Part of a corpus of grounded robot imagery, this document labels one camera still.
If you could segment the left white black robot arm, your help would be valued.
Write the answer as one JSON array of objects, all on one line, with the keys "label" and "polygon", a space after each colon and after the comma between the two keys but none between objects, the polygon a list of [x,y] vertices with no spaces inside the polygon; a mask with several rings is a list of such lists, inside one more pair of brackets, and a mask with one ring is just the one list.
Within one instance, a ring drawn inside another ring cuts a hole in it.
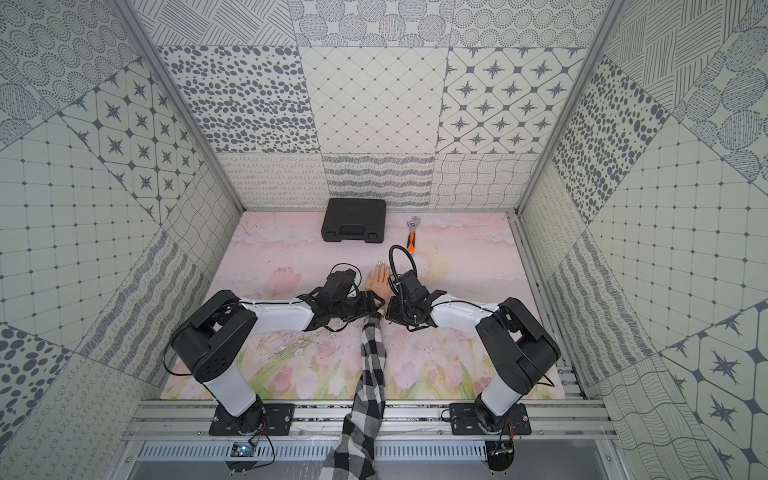
[{"label": "left white black robot arm", "polygon": [[231,418],[255,429],[260,398],[236,359],[249,337],[275,331],[309,332],[366,318],[385,305],[377,293],[359,289],[352,269],[333,271],[324,285],[288,300],[252,300],[230,290],[209,298],[170,335],[173,349],[191,376],[202,384]]}]

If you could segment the checkered sleeve forearm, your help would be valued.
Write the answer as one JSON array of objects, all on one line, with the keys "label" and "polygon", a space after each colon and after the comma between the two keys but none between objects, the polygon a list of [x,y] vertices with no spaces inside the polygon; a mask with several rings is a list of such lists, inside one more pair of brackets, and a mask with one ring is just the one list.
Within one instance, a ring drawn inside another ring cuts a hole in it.
[{"label": "checkered sleeve forearm", "polygon": [[376,479],[375,440],[386,406],[386,348],[382,316],[375,312],[363,324],[361,376],[351,411],[344,417],[339,440],[326,456],[319,479]]}]

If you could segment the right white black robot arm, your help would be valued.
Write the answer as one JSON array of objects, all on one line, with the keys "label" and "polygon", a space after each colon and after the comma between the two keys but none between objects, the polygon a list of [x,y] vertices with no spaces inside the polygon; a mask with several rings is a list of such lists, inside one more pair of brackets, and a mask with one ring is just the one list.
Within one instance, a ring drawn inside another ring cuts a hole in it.
[{"label": "right white black robot arm", "polygon": [[413,328],[450,328],[481,340],[496,377],[478,394],[475,412],[488,432],[502,428],[512,407],[546,379],[561,357],[557,342],[517,298],[497,305],[430,291],[415,271],[392,274],[386,318]]}]

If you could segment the mannequin hand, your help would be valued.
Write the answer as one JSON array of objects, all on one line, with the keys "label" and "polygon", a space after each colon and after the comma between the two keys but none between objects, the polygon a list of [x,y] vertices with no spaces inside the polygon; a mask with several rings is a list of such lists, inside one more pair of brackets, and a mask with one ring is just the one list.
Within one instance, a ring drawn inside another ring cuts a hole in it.
[{"label": "mannequin hand", "polygon": [[388,284],[390,268],[384,263],[378,263],[366,279],[365,289],[374,292],[387,303],[392,291]]}]

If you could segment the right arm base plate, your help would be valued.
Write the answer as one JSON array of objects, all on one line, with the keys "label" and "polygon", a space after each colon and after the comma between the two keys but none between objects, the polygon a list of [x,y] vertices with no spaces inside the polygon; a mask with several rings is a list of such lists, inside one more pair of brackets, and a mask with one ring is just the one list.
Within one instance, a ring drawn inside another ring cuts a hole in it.
[{"label": "right arm base plate", "polygon": [[526,407],[516,403],[504,415],[495,415],[479,402],[450,403],[448,422],[453,435],[530,435],[532,428]]}]

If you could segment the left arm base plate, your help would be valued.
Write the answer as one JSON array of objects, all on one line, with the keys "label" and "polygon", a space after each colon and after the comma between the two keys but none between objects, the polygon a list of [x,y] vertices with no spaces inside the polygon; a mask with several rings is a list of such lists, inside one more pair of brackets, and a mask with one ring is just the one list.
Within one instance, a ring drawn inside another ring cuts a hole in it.
[{"label": "left arm base plate", "polygon": [[270,436],[288,436],[295,405],[291,403],[264,404],[257,401],[239,417],[231,415],[218,405],[209,428],[209,435],[250,436],[259,432]]}]

